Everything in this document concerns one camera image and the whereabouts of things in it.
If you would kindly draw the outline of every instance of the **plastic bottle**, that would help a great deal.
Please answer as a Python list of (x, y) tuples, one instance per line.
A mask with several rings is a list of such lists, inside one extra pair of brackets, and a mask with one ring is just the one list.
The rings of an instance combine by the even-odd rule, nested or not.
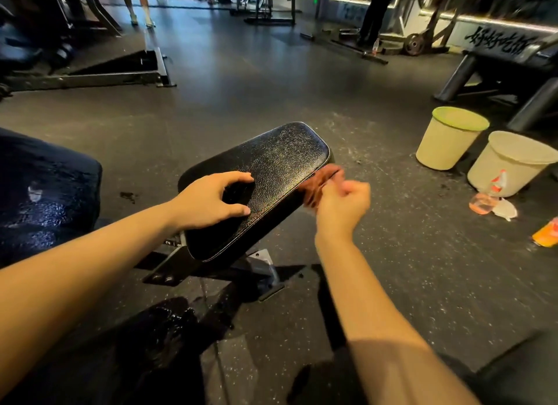
[(506, 170), (492, 179), (490, 188), (486, 192), (479, 192), (469, 201), (469, 208), (477, 214), (488, 214), (498, 204), (500, 191), (506, 186)]
[(372, 47), (372, 55), (375, 56), (378, 53), (378, 48), (380, 48), (380, 38), (376, 38), (374, 46)]
[(558, 217), (554, 217), (541, 230), (532, 236), (533, 242), (539, 246), (550, 248), (558, 244)]

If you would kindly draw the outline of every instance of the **green trash can lid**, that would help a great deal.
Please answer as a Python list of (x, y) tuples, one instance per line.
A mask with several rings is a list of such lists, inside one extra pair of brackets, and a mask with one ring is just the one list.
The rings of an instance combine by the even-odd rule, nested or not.
[(490, 122), (476, 112), (457, 107), (435, 108), (432, 117), (453, 128), (473, 132), (481, 132), (490, 126)]

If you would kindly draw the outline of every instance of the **forearm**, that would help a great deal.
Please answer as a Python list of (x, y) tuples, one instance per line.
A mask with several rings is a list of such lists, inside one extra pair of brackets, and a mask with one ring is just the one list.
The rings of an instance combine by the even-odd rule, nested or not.
[(0, 270), (0, 398), (175, 230), (159, 205)]
[(478, 404), (395, 308), (351, 241), (318, 235), (316, 246), (370, 404)]

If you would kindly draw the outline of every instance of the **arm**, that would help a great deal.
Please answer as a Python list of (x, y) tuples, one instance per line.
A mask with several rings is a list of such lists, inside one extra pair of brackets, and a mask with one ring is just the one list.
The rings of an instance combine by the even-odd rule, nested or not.
[(370, 205), (367, 183), (331, 181), (317, 211), (316, 247), (360, 381), (374, 405), (479, 405), (399, 313), (353, 244)]
[(0, 270), (0, 398), (126, 271), (180, 230), (250, 213), (221, 201), (249, 173), (203, 177), (173, 200)]

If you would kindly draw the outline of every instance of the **beige trash can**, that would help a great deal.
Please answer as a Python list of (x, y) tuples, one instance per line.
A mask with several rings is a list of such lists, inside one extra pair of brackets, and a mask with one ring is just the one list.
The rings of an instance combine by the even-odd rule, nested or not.
[(435, 170), (449, 170), (471, 146), (488, 120), (469, 110), (438, 107), (418, 147), (417, 160)]
[(555, 162), (558, 162), (558, 151), (553, 147), (517, 133), (495, 130), (467, 173), (467, 179), (477, 190), (484, 191), (504, 169), (507, 183), (500, 191), (500, 197), (507, 197), (516, 194), (546, 166)]

